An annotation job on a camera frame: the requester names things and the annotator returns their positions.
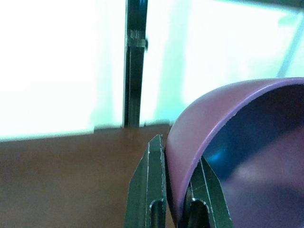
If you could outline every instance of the wooden table surface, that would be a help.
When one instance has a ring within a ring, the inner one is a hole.
[[[0,143],[0,227],[123,227],[129,180],[147,142],[158,133],[166,142],[169,128]]]

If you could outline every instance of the brown table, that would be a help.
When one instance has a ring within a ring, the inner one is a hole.
[[[158,133],[165,142],[169,128],[0,143],[0,227],[123,227],[129,180],[147,142]]]

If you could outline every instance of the glass pane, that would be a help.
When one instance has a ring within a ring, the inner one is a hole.
[[[150,1],[141,124],[173,122],[217,87],[277,77],[302,17],[290,9],[231,1]],[[299,50],[287,76],[301,76],[293,73],[303,62]]]
[[[121,125],[125,1],[0,2],[0,141]]]

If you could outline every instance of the metal window frame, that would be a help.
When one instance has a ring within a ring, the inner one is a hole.
[[[304,0],[230,0],[231,2],[266,4],[298,10],[304,9]],[[143,59],[148,48],[146,40],[148,0],[126,0],[125,51],[124,51],[124,95],[123,127],[139,127],[142,95]],[[292,56],[299,42],[301,23],[290,45],[277,77],[284,77],[291,64]]]

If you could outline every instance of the purple plastic cup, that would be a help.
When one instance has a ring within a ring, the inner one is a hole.
[[[304,78],[226,85],[179,116],[166,144],[176,226],[202,155],[235,228],[304,227]]]

